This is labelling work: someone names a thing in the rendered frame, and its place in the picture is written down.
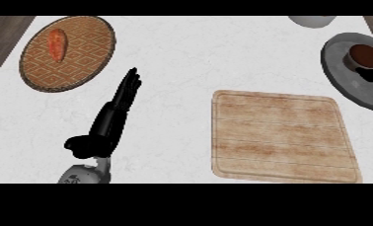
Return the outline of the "round brown woven placemat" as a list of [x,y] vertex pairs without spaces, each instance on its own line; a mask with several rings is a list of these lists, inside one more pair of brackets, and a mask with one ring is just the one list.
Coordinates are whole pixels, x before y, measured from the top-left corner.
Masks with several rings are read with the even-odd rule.
[[[60,29],[66,35],[66,50],[60,62],[50,55],[48,35]],[[25,84],[37,91],[68,91],[103,70],[115,50],[115,32],[97,16],[69,16],[47,24],[29,39],[19,59]]]

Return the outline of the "wooden cutting board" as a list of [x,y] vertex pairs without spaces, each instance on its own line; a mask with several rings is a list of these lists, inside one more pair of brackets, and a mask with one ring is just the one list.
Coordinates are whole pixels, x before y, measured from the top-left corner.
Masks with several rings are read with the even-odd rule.
[[280,183],[361,182],[334,99],[215,91],[211,170],[222,178]]

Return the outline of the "grey round pan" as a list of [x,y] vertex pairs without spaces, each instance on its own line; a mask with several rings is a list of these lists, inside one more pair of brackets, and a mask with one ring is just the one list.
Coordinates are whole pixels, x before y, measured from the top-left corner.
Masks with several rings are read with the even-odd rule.
[[330,84],[360,107],[373,111],[373,82],[367,82],[358,73],[343,64],[343,56],[355,44],[373,46],[373,37],[360,33],[337,34],[320,50],[320,64]]

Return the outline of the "orange carrot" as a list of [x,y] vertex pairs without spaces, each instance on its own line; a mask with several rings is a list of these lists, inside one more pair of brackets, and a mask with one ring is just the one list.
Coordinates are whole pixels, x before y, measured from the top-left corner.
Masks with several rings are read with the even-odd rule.
[[48,50],[54,62],[62,62],[66,52],[66,35],[62,29],[50,31]]

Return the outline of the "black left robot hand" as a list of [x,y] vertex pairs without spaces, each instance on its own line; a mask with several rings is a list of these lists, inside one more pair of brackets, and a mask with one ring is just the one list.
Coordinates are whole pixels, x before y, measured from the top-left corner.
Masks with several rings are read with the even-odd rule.
[[137,68],[131,68],[118,86],[112,101],[96,116],[87,135],[69,138],[63,148],[78,159],[107,158],[118,146],[127,115],[141,86]]

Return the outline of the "pale grey bowl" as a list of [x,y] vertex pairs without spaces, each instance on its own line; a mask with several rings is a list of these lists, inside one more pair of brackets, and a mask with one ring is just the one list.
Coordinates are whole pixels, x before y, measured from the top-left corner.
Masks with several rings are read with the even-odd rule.
[[318,29],[326,27],[334,16],[290,16],[290,20],[302,27]]

